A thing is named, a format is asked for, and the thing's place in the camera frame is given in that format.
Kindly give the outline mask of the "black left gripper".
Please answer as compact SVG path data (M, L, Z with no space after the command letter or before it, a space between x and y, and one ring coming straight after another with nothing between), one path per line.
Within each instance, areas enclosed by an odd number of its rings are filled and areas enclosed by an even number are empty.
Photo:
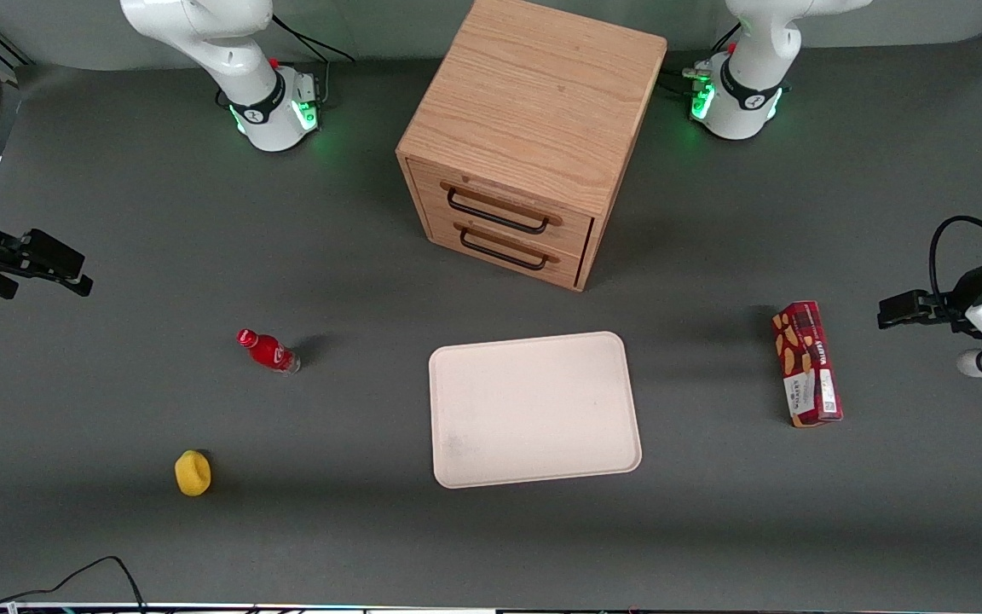
M951 332L971 333L972 326L965 315L971 303L972 292L962 288L939 294L907 291L878 303L877 326L887 330L903 325L947 325Z

